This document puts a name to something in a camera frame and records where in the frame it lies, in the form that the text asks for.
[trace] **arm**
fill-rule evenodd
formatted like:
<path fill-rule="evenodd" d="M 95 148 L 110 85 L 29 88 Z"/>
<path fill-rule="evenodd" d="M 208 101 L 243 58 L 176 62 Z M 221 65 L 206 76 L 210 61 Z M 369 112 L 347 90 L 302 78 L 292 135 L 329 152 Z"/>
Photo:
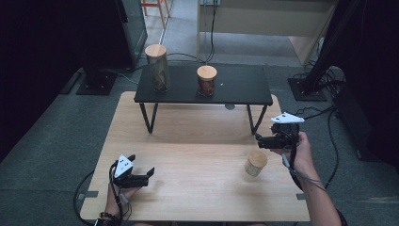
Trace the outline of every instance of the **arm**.
<path fill-rule="evenodd" d="M 285 153 L 290 158 L 290 153 L 284 150 L 271 150 L 272 152 Z M 340 216 L 331 198 L 326 191 L 320 189 L 324 185 L 320 182 L 320 177 L 314 167 L 311 158 L 311 144 L 305 133 L 299 132 L 299 143 L 296 147 L 295 171 L 299 183 L 305 194 L 306 204 L 308 205 L 311 224 L 318 225 L 342 225 Z M 304 178 L 309 178 L 318 182 L 310 182 Z"/>

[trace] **jar lid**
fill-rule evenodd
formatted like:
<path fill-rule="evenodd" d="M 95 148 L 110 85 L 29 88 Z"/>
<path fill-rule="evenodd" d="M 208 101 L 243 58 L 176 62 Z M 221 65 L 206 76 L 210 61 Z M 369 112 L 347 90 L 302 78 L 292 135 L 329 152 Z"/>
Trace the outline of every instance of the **jar lid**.
<path fill-rule="evenodd" d="M 145 52 L 148 57 L 158 58 L 163 56 L 167 52 L 167 48 L 160 44 L 153 44 L 148 46 Z"/>
<path fill-rule="evenodd" d="M 217 70 L 212 66 L 201 66 L 197 69 L 197 74 L 203 81 L 211 81 L 215 78 Z"/>
<path fill-rule="evenodd" d="M 249 154 L 248 160 L 253 166 L 258 168 L 262 168 L 267 164 L 267 156 L 261 151 L 251 152 Z"/>

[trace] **black table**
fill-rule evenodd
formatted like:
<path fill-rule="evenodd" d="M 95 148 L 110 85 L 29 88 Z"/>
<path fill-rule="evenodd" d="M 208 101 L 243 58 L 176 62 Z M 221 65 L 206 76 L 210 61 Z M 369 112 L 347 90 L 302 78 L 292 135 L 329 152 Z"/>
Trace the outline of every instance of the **black table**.
<path fill-rule="evenodd" d="M 213 65 L 217 69 L 215 93 L 212 96 L 198 94 L 199 66 L 169 66 L 171 87 L 167 92 L 155 92 L 148 67 L 143 69 L 137 87 L 135 102 L 140 104 L 144 121 L 152 133 L 159 103 L 246 105 L 252 134 L 262 122 L 268 105 L 273 104 L 270 89 L 262 66 Z M 145 103 L 155 103 L 150 124 Z M 263 105 L 263 110 L 253 126 L 251 105 Z"/>

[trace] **gray floor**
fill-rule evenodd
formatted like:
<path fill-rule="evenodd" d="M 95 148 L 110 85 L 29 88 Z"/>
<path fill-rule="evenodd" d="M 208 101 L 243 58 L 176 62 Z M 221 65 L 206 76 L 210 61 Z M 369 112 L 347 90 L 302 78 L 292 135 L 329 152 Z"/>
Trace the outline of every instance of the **gray floor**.
<path fill-rule="evenodd" d="M 169 54 L 195 55 L 196 14 L 192 10 L 196 10 L 196 2 L 174 0 L 173 17 L 163 40 Z M 271 92 L 278 97 L 282 110 L 296 112 L 308 106 L 319 109 L 331 106 L 327 91 L 327 102 L 294 100 L 286 79 L 303 73 L 304 68 L 287 38 L 236 35 L 232 39 L 234 43 L 228 42 L 230 38 L 229 35 L 215 36 L 216 54 L 211 63 L 263 65 Z M 237 43 L 242 47 L 229 46 Z M 178 64 L 172 60 L 192 58 L 169 56 L 168 59 L 170 64 Z M 73 193 L 80 181 L 94 170 L 119 97 L 124 91 L 136 90 L 140 73 L 120 71 L 124 76 L 117 78 L 109 96 L 76 95 L 81 78 L 70 94 L 55 99 L 0 165 L 1 225 L 83 225 L 73 212 Z M 305 116 L 314 113 L 307 111 Z M 381 162 L 358 161 L 341 120 L 333 116 L 329 124 L 340 154 L 340 165 L 328 192 L 349 225 L 399 225 L 399 177 L 394 168 Z M 328 114 L 306 121 L 301 129 L 309 135 L 315 165 L 326 181 L 336 160 L 328 133 Z M 269 225 L 293 223 L 269 222 Z"/>

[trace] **human hand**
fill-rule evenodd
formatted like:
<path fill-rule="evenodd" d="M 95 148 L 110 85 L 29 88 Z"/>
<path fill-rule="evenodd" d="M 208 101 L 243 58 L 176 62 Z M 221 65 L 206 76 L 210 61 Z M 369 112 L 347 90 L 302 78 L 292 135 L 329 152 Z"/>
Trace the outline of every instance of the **human hand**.
<path fill-rule="evenodd" d="M 294 167 L 295 170 L 303 176 L 312 177 L 315 173 L 313 159 L 311 157 L 311 144 L 308 141 L 308 136 L 304 132 L 299 132 L 299 141 L 296 144 L 296 156 Z M 271 149 L 270 151 L 287 156 L 291 159 L 291 150 L 285 149 Z"/>

